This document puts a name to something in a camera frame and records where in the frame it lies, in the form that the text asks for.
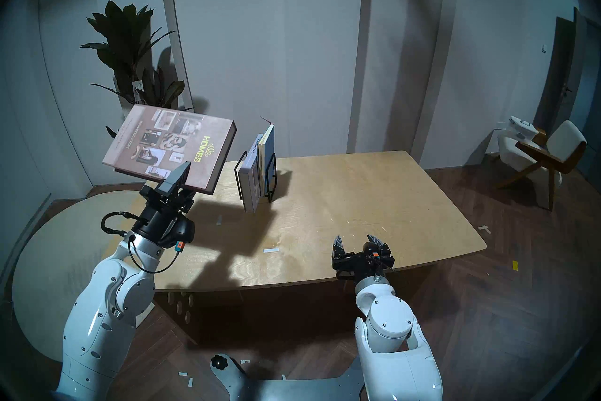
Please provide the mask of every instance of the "metal base plate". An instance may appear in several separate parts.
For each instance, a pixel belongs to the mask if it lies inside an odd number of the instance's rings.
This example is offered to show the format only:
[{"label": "metal base plate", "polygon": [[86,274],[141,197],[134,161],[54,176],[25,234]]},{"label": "metal base plate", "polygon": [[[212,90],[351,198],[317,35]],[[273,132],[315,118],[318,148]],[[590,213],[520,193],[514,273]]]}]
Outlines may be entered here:
[{"label": "metal base plate", "polygon": [[211,370],[230,394],[230,401],[358,400],[363,388],[361,363],[356,357],[340,377],[314,380],[256,380],[248,378],[226,354],[227,367]]}]

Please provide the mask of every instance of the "book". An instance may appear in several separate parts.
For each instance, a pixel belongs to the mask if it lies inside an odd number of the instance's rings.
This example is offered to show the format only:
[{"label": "book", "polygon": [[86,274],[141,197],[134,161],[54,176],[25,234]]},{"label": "book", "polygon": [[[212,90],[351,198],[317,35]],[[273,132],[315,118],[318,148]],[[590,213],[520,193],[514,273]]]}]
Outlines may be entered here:
[{"label": "book", "polygon": [[275,168],[273,163],[269,166],[269,172],[265,176],[265,169],[274,154],[274,139],[275,126],[271,124],[258,144],[261,195],[267,195],[267,188],[271,187],[274,180]]},{"label": "book", "polygon": [[261,188],[259,184],[259,168],[257,145],[263,134],[259,134],[255,139],[247,157],[238,167],[238,181],[242,191],[242,203],[244,203],[245,212],[255,212],[261,197]]},{"label": "book", "polygon": [[134,105],[102,163],[150,181],[160,181],[191,162],[183,187],[212,195],[236,135],[232,120]]}]

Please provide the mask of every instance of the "white round tabletop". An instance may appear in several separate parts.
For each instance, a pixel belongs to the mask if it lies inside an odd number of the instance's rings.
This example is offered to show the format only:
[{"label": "white round tabletop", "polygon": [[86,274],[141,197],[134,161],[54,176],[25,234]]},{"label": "white round tabletop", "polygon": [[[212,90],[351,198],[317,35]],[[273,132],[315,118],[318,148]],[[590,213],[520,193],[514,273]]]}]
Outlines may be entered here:
[{"label": "white round tabletop", "polygon": [[[44,224],[21,252],[13,276],[14,314],[31,345],[45,356],[62,362],[62,331],[73,302],[114,238],[100,229],[100,220],[127,210],[138,196],[114,191],[73,204]],[[116,228],[119,218],[108,226]]]}]

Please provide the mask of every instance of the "wooden chair frame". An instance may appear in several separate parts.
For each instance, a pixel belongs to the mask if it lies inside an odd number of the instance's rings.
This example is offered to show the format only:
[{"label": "wooden chair frame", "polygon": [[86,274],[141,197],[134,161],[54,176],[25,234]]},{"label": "wooden chair frame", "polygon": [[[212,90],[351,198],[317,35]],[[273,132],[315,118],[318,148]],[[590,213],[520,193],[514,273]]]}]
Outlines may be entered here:
[{"label": "wooden chair frame", "polygon": [[[547,134],[543,130],[539,129],[539,133],[534,137],[534,139],[532,139],[532,141],[537,145],[545,145],[547,142]],[[555,171],[559,171],[562,174],[568,174],[570,171],[572,171],[572,169],[574,169],[580,161],[580,158],[582,158],[582,155],[587,148],[587,143],[585,141],[580,142],[574,152],[572,152],[572,154],[570,154],[570,156],[564,162],[551,155],[546,150],[533,147],[532,145],[525,144],[522,141],[517,141],[516,147],[526,155],[534,158],[536,163],[526,167],[522,171],[518,171],[514,174],[514,176],[501,183],[498,183],[495,187],[497,189],[502,189],[541,167],[546,168],[549,171],[549,210],[553,211],[553,201],[555,198]]]}]

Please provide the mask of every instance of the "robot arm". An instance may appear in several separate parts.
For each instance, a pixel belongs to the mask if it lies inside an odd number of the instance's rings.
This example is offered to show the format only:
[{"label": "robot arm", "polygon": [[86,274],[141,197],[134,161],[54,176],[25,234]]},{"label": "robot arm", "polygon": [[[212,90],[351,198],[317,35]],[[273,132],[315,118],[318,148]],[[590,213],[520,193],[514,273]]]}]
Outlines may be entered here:
[{"label": "robot arm", "polygon": [[[396,297],[382,275],[382,264],[392,267],[388,246],[368,236],[363,252],[344,253],[338,236],[332,267],[341,279],[355,282],[355,302],[365,316],[357,317],[357,341],[365,389],[370,401],[439,401],[442,379],[432,351],[409,304]],[[407,341],[409,350],[400,351]]]},{"label": "robot arm", "polygon": [[[61,379],[54,397],[59,400],[104,400],[123,365],[136,329],[136,316],[154,296],[154,275],[163,248],[181,251],[194,238],[194,223],[183,213],[192,206],[193,192],[179,187],[186,179],[189,162],[174,170],[155,189],[144,186],[147,199],[132,231],[109,234],[124,239],[115,253],[102,260],[92,272],[87,287],[73,304],[62,342]],[[123,261],[131,255],[138,268]]]}]

